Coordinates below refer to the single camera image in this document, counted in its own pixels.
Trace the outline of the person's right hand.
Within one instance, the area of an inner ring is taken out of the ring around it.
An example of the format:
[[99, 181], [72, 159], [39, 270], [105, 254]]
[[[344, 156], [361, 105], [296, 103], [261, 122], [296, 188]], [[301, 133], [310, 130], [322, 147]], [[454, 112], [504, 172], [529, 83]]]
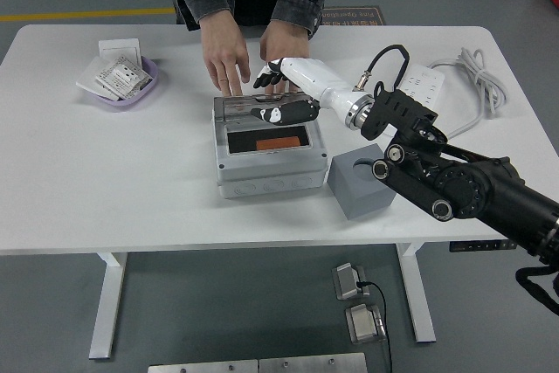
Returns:
[[204, 63], [213, 84], [225, 97], [241, 96], [251, 73], [246, 42], [232, 14], [222, 10], [199, 24]]

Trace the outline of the person's left hand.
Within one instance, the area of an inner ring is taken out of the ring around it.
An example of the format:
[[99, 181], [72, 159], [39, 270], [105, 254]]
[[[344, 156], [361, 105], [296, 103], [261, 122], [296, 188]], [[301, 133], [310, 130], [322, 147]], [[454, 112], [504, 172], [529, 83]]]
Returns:
[[260, 39], [260, 57], [267, 63], [282, 58], [310, 57], [307, 29], [273, 20]]

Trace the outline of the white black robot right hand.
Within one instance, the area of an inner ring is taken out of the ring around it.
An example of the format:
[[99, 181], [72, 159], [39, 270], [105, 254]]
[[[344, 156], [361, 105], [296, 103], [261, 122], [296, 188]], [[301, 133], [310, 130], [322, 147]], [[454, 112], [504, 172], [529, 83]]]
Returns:
[[294, 83], [308, 97], [280, 106], [254, 107], [251, 115], [276, 126], [312, 121], [322, 108], [332, 109], [348, 128], [358, 128], [358, 115], [371, 103], [318, 59], [283, 58], [270, 61], [260, 71], [255, 87], [275, 85], [281, 79]]

